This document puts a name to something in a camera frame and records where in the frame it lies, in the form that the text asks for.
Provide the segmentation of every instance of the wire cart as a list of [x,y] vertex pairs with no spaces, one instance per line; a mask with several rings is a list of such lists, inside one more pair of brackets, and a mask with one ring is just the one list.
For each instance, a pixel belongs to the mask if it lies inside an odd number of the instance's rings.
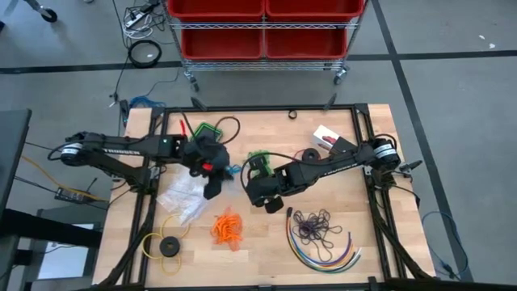
[[[347,57],[351,47],[359,32],[360,24],[363,21],[364,14],[368,8],[369,0],[364,0],[362,4],[362,13],[356,18],[356,21],[350,20],[347,22],[275,22],[268,21],[266,13],[262,16],[261,22],[182,22],[179,19],[171,16],[168,11],[168,1],[162,0],[163,9],[165,11],[166,22],[172,33],[174,44],[179,52],[182,67],[184,68],[184,75],[191,83],[191,88],[194,91],[199,91],[200,87],[197,83],[195,71],[335,71],[334,85],[342,83],[350,68],[347,66]],[[345,35],[346,52],[344,57],[337,59],[271,59],[262,53],[257,60],[192,60],[185,58],[185,52],[182,49],[182,44],[178,38],[176,30],[212,30],[212,29],[258,29],[263,31],[263,36],[267,33],[266,30],[272,29],[311,29],[311,30],[352,30],[349,41]]]

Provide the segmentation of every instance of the red storage bin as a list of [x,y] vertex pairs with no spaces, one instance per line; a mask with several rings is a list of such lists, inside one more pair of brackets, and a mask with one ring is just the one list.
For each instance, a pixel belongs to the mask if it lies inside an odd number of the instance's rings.
[[183,29],[183,56],[190,60],[254,60],[262,54],[260,29]]
[[270,59],[339,59],[347,52],[344,29],[268,29],[266,57]]
[[261,21],[265,0],[168,0],[170,15],[183,22]]
[[363,13],[363,0],[266,0],[269,21],[345,22]]

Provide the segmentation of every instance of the caster wheel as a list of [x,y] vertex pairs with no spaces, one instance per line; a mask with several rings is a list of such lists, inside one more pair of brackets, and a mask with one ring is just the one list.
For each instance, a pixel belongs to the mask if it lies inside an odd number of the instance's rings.
[[57,14],[56,14],[56,12],[54,12],[54,10],[49,9],[49,8],[45,8],[45,11],[47,11],[47,13],[50,15],[50,17],[47,17],[45,15],[41,15],[41,17],[43,17],[43,19],[46,22],[55,23],[57,21]]
[[199,92],[200,85],[198,85],[197,83],[192,84],[192,90],[194,90],[194,92]]
[[343,82],[343,79],[341,77],[335,76],[334,77],[334,85],[339,85]]

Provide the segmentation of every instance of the black floor stripe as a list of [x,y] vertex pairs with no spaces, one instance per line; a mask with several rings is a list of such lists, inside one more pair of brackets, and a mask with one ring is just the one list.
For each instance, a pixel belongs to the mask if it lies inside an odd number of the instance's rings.
[[517,50],[456,52],[456,53],[399,53],[399,60],[447,60],[479,57],[517,57]]
[[[401,53],[397,54],[399,60],[447,60],[479,57],[517,57],[517,50],[486,51],[486,52],[455,52],[455,53]],[[378,54],[353,54],[348,61],[390,61],[392,55]],[[34,73],[65,73],[88,72],[99,70],[122,70],[124,63],[97,64],[97,65],[50,65],[19,68],[0,68],[0,74],[34,74]],[[181,61],[162,61],[154,68],[179,68]],[[129,64],[126,70],[137,69]]]
[[[377,20],[379,21],[380,31],[382,32],[382,36],[384,37],[386,46],[388,47],[388,52],[393,57],[393,68],[395,69],[395,74],[397,75],[397,80],[402,91],[402,96],[404,97],[404,101],[406,102],[407,110],[410,114],[410,119],[413,124],[414,132],[417,136],[418,144],[420,145],[420,150],[422,151],[422,156],[427,166],[427,171],[429,172],[429,177],[431,179],[431,184],[435,192],[438,209],[439,211],[446,213],[452,217],[451,207],[449,206],[447,196],[445,195],[442,180],[439,177],[439,172],[438,168],[436,167],[435,158],[433,157],[433,153],[431,152],[429,141],[427,141],[426,133],[422,126],[422,121],[420,120],[420,116],[418,114],[416,105],[413,100],[413,96],[410,91],[410,86],[407,82],[406,76],[404,75],[404,71],[402,70],[401,62],[397,58],[397,50],[395,49],[395,45],[393,44],[393,40],[391,38],[391,34],[389,32],[385,16],[382,12],[382,9],[380,8],[378,0],[372,0],[372,5],[376,13]],[[454,255],[456,266],[462,269],[465,264],[465,257],[461,250],[460,244],[456,241],[456,237],[453,232],[453,227],[450,224],[450,222],[446,221],[445,219],[443,219],[443,225],[445,226],[448,240],[451,244],[452,254]],[[464,273],[461,275],[461,280],[473,282],[473,277],[472,273],[470,272],[470,268],[466,268]]]

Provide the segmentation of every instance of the gray floor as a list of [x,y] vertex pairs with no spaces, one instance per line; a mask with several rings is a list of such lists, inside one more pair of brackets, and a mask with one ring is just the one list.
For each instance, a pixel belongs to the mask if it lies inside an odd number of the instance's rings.
[[[47,24],[23,2],[9,16],[0,34],[0,68],[121,63],[121,44],[109,1],[41,0],[58,13],[60,21]],[[6,3],[0,4],[0,11]],[[132,0],[117,0],[118,7]],[[511,0],[380,0],[399,53],[443,53],[517,49],[517,2]],[[170,36],[156,32],[160,41]],[[178,60],[174,46],[165,45],[163,61]],[[370,6],[354,54],[387,53],[379,23]],[[391,61],[351,61],[352,71],[339,87],[328,72],[199,73],[202,91],[191,92],[182,71],[177,82],[158,85],[151,99],[169,106],[189,106],[196,95],[207,105],[325,103],[338,92],[338,103],[389,103],[406,160],[422,159],[410,115]],[[414,102],[427,134],[475,281],[517,285],[513,193],[512,133],[517,57],[403,61]],[[120,98],[143,95],[158,80],[170,80],[176,68],[127,70],[120,82]],[[116,134],[117,108],[109,108],[118,70],[0,74],[0,110],[31,108],[28,141],[54,147],[81,130]],[[94,178],[97,195],[108,195],[110,180],[89,168],[65,168],[48,162],[47,152],[26,145],[23,154],[34,158],[59,181],[85,188]],[[20,163],[17,175],[50,186],[37,170]],[[425,167],[414,173],[414,190],[422,197],[421,214],[436,210],[435,196]],[[9,207],[28,213],[67,205],[21,183],[15,183]],[[453,263],[447,237],[438,217],[427,221],[430,244]],[[9,290],[19,289],[23,268],[16,268]],[[38,290],[66,289],[38,285]]]

